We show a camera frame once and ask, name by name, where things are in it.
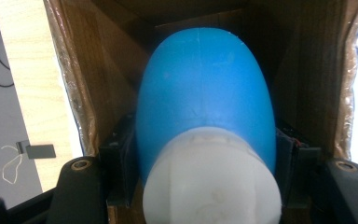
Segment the white plastic nozzle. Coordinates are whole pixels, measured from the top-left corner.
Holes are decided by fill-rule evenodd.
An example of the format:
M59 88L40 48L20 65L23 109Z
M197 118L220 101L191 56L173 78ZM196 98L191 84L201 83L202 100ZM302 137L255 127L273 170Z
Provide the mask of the white plastic nozzle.
M162 150L144 212L148 224L279 223L281 196L249 144L224 129L197 128Z

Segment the black bracket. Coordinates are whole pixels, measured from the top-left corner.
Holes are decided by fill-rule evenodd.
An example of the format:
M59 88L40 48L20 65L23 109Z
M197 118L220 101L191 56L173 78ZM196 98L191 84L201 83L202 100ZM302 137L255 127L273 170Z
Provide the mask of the black bracket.
M99 149L98 156L109 174L107 205L129 207L139 179L135 115L130 113L121 118Z
M310 173L320 162L321 148L310 147L310 142L304 136L279 120L276 137L275 180L281 192L282 206L307 208Z
M358 164L332 159L310 180L312 223L358 223Z
M30 160L56 158L53 145L31 146L29 140L16 143L19 154L27 153Z

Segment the clear plastic film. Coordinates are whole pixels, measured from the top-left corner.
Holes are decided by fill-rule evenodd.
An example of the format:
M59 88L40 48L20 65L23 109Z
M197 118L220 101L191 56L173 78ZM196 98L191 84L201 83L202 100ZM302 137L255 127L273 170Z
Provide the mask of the clear plastic film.
M74 42L68 36L69 24L59 1L45 1L50 30L62 70L62 77L72 107L80 142L85 155L94 155L96 151L96 127L89 90L81 76Z
M337 128L334 142L334 157L351 159L351 133L353 126L354 96L353 82L357 72L358 1L348 1L343 26L345 58L342 69L341 93L337 114Z
M270 84L278 117L322 147L327 158L349 159L358 1L239 2L231 11L223 11L221 3L182 15L158 0L153 3L159 8L45 0L84 154L95 155L119 118L135 109L156 44L174 31L206 26L228 30L250 47Z
M94 156L116 122L134 110L148 54L94 1L45 0L45 6L83 152Z

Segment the cardboard box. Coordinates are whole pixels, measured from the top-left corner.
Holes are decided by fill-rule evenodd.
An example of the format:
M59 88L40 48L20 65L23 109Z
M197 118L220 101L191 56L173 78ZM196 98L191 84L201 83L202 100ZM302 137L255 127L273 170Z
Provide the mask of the cardboard box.
M149 56L168 35L217 27L237 35L265 75L277 117L350 157L358 1L45 0L86 154L136 109Z

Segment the screw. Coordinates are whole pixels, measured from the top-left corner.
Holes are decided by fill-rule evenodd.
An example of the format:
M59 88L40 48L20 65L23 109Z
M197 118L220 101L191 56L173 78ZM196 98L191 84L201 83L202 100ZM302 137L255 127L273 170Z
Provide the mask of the screw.
M346 171L346 172L356 172L357 171L357 168L356 166L348 163L348 162L345 162L345 161L336 161L336 166L340 169L340 170L343 170L343 171Z
M87 167L91 166L92 162L91 161L87 161L87 160L80 160L80 161L75 161L74 163L72 163L72 170L74 171L79 171L79 170L84 170Z

